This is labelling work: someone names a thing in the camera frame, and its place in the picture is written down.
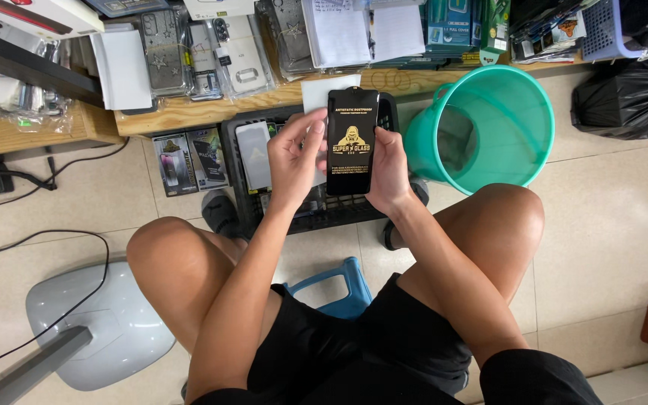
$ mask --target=hand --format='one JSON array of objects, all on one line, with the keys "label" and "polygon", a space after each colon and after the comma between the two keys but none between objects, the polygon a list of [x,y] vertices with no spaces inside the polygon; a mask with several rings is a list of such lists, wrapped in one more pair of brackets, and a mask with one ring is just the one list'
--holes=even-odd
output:
[{"label": "hand", "polygon": [[373,147],[372,186],[366,199],[383,214],[391,217],[410,203],[418,200],[407,171],[407,155],[402,136],[376,127]]},{"label": "hand", "polygon": [[309,194],[314,182],[317,152],[326,150],[323,142],[326,115],[326,108],[315,109],[307,115],[292,115],[283,129],[267,143],[271,170],[269,209],[289,210],[294,215]]}]

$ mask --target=black cable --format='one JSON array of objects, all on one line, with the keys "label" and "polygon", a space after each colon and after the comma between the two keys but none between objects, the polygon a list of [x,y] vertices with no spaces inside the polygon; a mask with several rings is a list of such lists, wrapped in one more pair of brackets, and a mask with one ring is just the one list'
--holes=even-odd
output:
[{"label": "black cable", "polygon": [[[107,157],[109,157],[109,156],[112,156],[112,155],[114,155],[114,154],[117,154],[117,153],[121,152],[122,149],[126,148],[126,146],[127,146],[128,143],[129,143],[129,137],[127,137],[127,138],[126,138],[126,141],[124,141],[124,145],[121,145],[121,148],[117,149],[116,151],[113,151],[113,152],[111,152],[111,153],[107,153],[106,155],[94,156],[94,157],[91,157],[91,158],[83,158],[83,159],[76,159],[76,160],[70,161],[69,163],[67,163],[67,164],[65,164],[64,166],[62,166],[61,169],[59,169],[59,170],[57,170],[55,173],[53,173],[53,174],[51,175],[51,177],[49,177],[47,180],[44,180],[42,183],[43,183],[43,184],[46,184],[46,183],[49,183],[50,181],[54,180],[54,178],[57,177],[57,176],[59,175],[59,173],[61,173],[62,171],[64,171],[64,170],[65,170],[67,167],[69,167],[69,165],[71,165],[71,164],[75,164],[75,163],[77,163],[77,162],[79,162],[79,161],[88,161],[88,160],[103,159],[103,158],[107,158]],[[19,200],[21,200],[22,198],[25,198],[25,197],[29,197],[30,195],[32,195],[32,194],[34,194],[35,192],[39,191],[42,187],[43,187],[43,185],[42,185],[42,184],[39,184],[37,187],[35,187],[33,190],[31,190],[30,192],[28,192],[28,193],[26,193],[26,194],[22,194],[22,195],[20,195],[20,196],[17,197],[17,198],[12,198],[12,199],[8,199],[7,201],[2,201],[2,202],[0,202],[0,206],[3,206],[4,204],[13,203],[14,201],[19,201]]]},{"label": "black cable", "polygon": [[44,335],[45,333],[47,333],[47,332],[48,332],[52,327],[54,327],[54,326],[56,326],[57,324],[59,324],[59,322],[61,322],[62,319],[64,319],[65,317],[67,317],[67,315],[71,314],[75,309],[77,309],[77,308],[78,308],[82,303],[84,303],[84,301],[88,300],[89,297],[93,296],[93,295],[96,293],[96,291],[99,291],[99,289],[104,285],[104,281],[107,279],[107,273],[109,272],[109,254],[110,254],[110,252],[109,252],[109,244],[107,244],[107,240],[106,240],[106,239],[104,239],[101,235],[97,235],[97,234],[95,234],[94,232],[89,232],[89,231],[73,231],[73,230],[71,230],[71,229],[49,229],[49,230],[47,230],[47,231],[39,231],[39,232],[37,232],[36,234],[29,235],[29,236],[27,236],[26,238],[23,238],[21,241],[18,241],[18,242],[15,242],[15,243],[13,243],[13,244],[11,244],[11,245],[9,245],[9,246],[5,246],[5,247],[0,248],[0,252],[4,252],[5,250],[9,250],[9,249],[11,249],[11,248],[13,248],[13,247],[16,247],[16,246],[18,246],[18,245],[20,245],[20,244],[23,244],[24,242],[28,241],[29,239],[31,239],[31,238],[33,238],[33,237],[35,237],[35,236],[37,236],[37,235],[41,235],[41,234],[49,234],[49,233],[51,233],[51,232],[72,232],[72,233],[75,233],[75,234],[87,234],[87,235],[96,236],[97,238],[101,239],[102,242],[103,242],[103,244],[106,246],[106,262],[104,263],[104,266],[103,266],[103,277],[102,277],[102,282],[99,283],[99,285],[94,289],[94,291],[90,292],[86,297],[84,297],[81,301],[79,301],[75,306],[73,306],[71,309],[69,309],[67,312],[65,312],[64,315],[62,315],[61,317],[59,317],[59,319],[57,319],[56,321],[52,322],[48,327],[46,327],[43,331],[41,331],[40,334],[38,334],[37,336],[34,336],[34,337],[31,338],[30,340],[26,341],[23,345],[18,346],[18,347],[15,347],[15,348],[11,349],[10,351],[6,352],[5,354],[0,355],[0,359],[3,358],[3,357],[5,357],[5,356],[8,355],[8,354],[12,354],[12,353],[16,352],[17,350],[21,349],[22,347],[24,347],[24,346],[26,346],[26,345],[29,345],[31,342],[35,341],[36,339],[39,339],[42,335]]}]

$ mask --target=white box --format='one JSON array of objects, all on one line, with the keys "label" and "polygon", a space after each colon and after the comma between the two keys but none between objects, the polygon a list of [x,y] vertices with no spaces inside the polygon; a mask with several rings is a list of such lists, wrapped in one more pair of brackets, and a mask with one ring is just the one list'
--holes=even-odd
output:
[{"label": "white box", "polygon": [[0,0],[0,20],[46,40],[104,32],[96,12],[79,0]]},{"label": "white box", "polygon": [[184,0],[192,20],[254,14],[254,0]]}]

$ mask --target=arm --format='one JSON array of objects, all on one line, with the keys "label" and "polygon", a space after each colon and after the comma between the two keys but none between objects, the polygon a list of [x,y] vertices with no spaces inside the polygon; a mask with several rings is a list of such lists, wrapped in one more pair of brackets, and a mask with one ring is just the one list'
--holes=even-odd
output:
[{"label": "arm", "polygon": [[440,312],[480,365],[502,350],[528,347],[499,291],[414,195],[398,133],[376,129],[372,190],[366,197],[397,226],[427,272]]},{"label": "arm", "polygon": [[[246,389],[257,354],[264,308],[284,238],[314,179],[322,146],[326,109],[289,124],[267,145],[271,169],[271,203],[244,255],[199,328],[189,366],[186,403],[225,388]],[[311,126],[304,148],[299,143]]]}]

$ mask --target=slipper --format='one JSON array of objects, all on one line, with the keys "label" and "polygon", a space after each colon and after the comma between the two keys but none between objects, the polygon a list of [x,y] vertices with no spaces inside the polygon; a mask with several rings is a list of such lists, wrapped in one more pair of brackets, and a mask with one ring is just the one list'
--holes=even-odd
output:
[{"label": "slipper", "polygon": [[[412,179],[409,179],[409,185],[411,186],[412,190],[414,191],[414,195],[419,198],[419,201],[421,201],[424,206],[429,203],[429,188],[426,186],[426,183],[424,180],[422,180],[419,177],[414,177]],[[387,222],[387,225],[384,226],[384,231],[382,233],[384,240],[382,241],[382,245],[384,245],[387,250],[395,251],[401,248],[395,248],[392,245],[392,231],[394,230],[394,223],[392,220],[389,220]]]},{"label": "slipper", "polygon": [[249,242],[240,229],[236,207],[222,190],[212,190],[204,196],[202,218],[215,234],[229,239],[241,238]]}]

